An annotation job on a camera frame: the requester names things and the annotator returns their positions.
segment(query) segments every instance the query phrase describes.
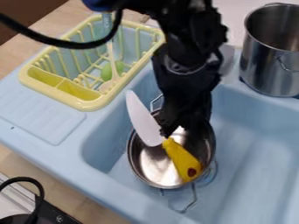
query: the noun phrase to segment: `wire rack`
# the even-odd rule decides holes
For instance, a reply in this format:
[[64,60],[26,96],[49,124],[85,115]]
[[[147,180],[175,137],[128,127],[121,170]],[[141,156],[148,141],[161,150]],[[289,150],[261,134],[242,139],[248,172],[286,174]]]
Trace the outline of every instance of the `wire rack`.
[[[94,15],[62,38],[87,42],[104,37],[101,15]],[[113,38],[115,60],[122,63],[120,79],[102,91],[103,67],[111,63],[106,45],[91,50],[48,47],[27,63],[19,73],[27,87],[79,110],[93,111],[109,104],[129,81],[149,62],[153,52],[164,42],[160,30],[122,21]]]

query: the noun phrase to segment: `wire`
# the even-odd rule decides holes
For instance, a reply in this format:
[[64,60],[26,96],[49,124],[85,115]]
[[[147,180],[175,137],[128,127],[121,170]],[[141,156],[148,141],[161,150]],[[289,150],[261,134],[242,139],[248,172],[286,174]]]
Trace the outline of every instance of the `wire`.
[[35,202],[35,209],[31,213],[31,215],[28,217],[28,220],[25,222],[25,224],[33,224],[37,222],[38,213],[41,209],[42,203],[45,198],[45,190],[44,187],[34,178],[27,178],[27,177],[18,177],[18,178],[10,178],[6,181],[4,181],[0,185],[0,192],[6,187],[16,182],[28,182],[34,184],[38,190],[39,190],[39,197],[36,198]]
[[110,33],[101,39],[91,41],[91,42],[86,42],[86,43],[79,43],[79,42],[72,42],[72,41],[66,41],[58,38],[51,38],[47,37],[46,35],[33,31],[23,24],[20,24],[18,21],[14,20],[11,17],[8,17],[4,15],[3,13],[0,13],[0,22],[4,23],[8,27],[10,27],[12,30],[19,32],[26,37],[30,39],[34,39],[38,42],[50,45],[50,46],[57,46],[57,47],[62,47],[62,48],[68,48],[68,49],[79,49],[79,50],[84,50],[84,49],[90,49],[90,48],[95,48],[97,46],[104,45],[107,43],[117,32],[119,25],[122,22],[122,10],[117,10],[115,13],[115,21],[113,23],[112,29]]

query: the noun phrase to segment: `white blade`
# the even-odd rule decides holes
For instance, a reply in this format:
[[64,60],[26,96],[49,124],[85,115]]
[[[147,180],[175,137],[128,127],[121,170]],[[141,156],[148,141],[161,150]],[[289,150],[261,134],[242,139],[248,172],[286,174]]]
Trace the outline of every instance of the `white blade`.
[[143,142],[150,147],[161,144],[163,137],[160,135],[159,124],[132,90],[126,94],[126,103],[129,118]]

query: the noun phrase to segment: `stainless steel pot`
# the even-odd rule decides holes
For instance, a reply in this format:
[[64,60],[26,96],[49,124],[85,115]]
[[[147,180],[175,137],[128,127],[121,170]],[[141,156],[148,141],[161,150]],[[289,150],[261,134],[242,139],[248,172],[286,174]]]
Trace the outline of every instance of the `stainless steel pot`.
[[[158,113],[159,110],[152,112],[152,115],[157,116]],[[171,137],[202,162],[204,166],[202,174],[204,174],[212,161],[216,145],[210,123],[202,122],[198,130],[192,133],[179,127]],[[133,172],[149,186],[172,189],[186,184],[178,176],[177,170],[172,160],[167,156],[165,149],[162,146],[149,147],[145,145],[134,130],[129,138],[127,153]]]
[[267,4],[245,20],[240,77],[266,95],[299,94],[299,5]]

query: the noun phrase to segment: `dish drying rack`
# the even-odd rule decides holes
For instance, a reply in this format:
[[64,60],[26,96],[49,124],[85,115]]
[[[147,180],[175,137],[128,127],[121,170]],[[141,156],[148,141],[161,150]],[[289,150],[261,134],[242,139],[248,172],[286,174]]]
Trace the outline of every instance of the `dish drying rack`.
[[[62,39],[88,42],[105,36],[101,14],[91,16]],[[120,79],[105,91],[100,85],[103,67],[110,63],[106,45],[90,50],[47,47],[19,72],[21,83],[43,95],[81,111],[95,111],[108,105],[132,78],[149,62],[153,52],[164,42],[156,28],[122,21],[113,38],[115,61],[123,63]]]

